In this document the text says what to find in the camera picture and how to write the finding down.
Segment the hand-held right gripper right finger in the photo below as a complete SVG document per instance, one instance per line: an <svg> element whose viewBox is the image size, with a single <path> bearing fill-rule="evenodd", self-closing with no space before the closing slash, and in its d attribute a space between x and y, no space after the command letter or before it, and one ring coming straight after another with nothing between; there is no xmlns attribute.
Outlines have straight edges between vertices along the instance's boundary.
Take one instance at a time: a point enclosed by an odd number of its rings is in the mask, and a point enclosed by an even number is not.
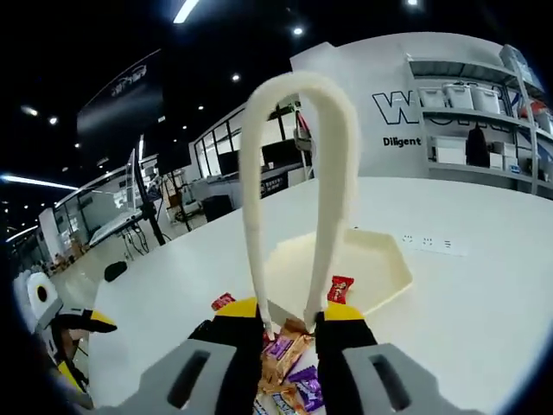
<svg viewBox="0 0 553 415"><path fill-rule="evenodd" d="M354 307L315 318L318 380L328 414L474 414L442 396L436 377L390 343L377 343Z"/></svg>

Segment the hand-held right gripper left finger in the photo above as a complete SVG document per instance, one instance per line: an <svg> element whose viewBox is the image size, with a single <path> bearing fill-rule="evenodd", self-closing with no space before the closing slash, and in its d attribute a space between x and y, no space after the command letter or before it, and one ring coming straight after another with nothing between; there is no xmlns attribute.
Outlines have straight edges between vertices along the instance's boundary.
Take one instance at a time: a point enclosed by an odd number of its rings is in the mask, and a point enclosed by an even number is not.
<svg viewBox="0 0 553 415"><path fill-rule="evenodd" d="M227 304L144 372L137 412L252 413L263 337L255 298Z"/></svg>

